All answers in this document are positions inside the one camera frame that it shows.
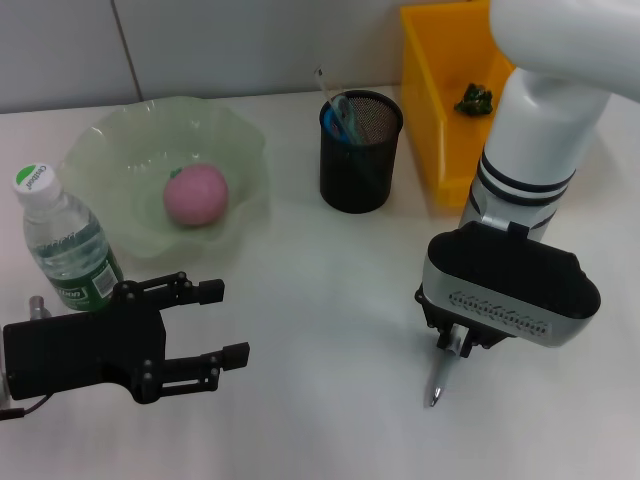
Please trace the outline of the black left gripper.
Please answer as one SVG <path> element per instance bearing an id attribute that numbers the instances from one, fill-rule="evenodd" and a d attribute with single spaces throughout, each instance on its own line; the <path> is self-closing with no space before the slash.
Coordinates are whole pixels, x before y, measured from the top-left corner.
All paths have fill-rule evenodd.
<path id="1" fill-rule="evenodd" d="M 3 346 L 11 398 L 102 383 L 125 388 L 139 404 L 216 391 L 223 371 L 247 366 L 249 343 L 164 362 L 166 330 L 160 310 L 219 303 L 224 292 L 221 279 L 194 284 L 185 272 L 177 272 L 138 282 L 136 295 L 116 296 L 96 312 L 9 324 L 3 329 Z"/>

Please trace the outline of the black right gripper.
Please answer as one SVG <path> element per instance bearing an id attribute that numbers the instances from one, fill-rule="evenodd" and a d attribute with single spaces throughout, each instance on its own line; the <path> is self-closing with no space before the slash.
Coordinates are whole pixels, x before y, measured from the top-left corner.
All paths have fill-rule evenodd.
<path id="1" fill-rule="evenodd" d="M 451 345 L 453 329 L 450 312 L 434 305 L 427 299 L 423 291 L 423 284 L 418 287 L 414 298 L 423 310 L 427 326 L 436 329 L 439 333 L 437 347 L 441 350 L 447 350 Z M 506 334 L 499 330 L 484 326 L 469 328 L 462 342 L 459 355 L 462 358 L 468 358 L 474 347 L 490 349 L 505 339 Z"/>

